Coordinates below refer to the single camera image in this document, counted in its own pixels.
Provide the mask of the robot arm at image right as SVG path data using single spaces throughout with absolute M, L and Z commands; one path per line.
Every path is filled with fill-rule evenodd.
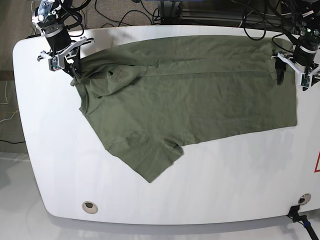
M 293 52 L 279 52 L 275 58 L 277 84 L 284 81 L 286 67 L 290 66 L 298 75 L 298 84 L 306 91 L 320 81 L 320 65 L 314 62 L 320 49 L 320 2 L 318 0 L 283 0 L 290 17 L 280 14 L 268 3 L 268 8 L 282 23 L 289 26 L 283 29 L 293 44 Z

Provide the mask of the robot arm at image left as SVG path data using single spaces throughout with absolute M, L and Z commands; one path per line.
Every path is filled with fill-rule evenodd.
M 84 36 L 80 13 L 89 3 L 85 0 L 73 7 L 71 0 L 42 0 L 33 10 L 31 21 L 50 46 L 49 51 L 40 52 L 37 61 L 47 59 L 50 71 L 62 70 L 73 78 L 81 77 L 81 46 L 94 42 L 94 38 Z

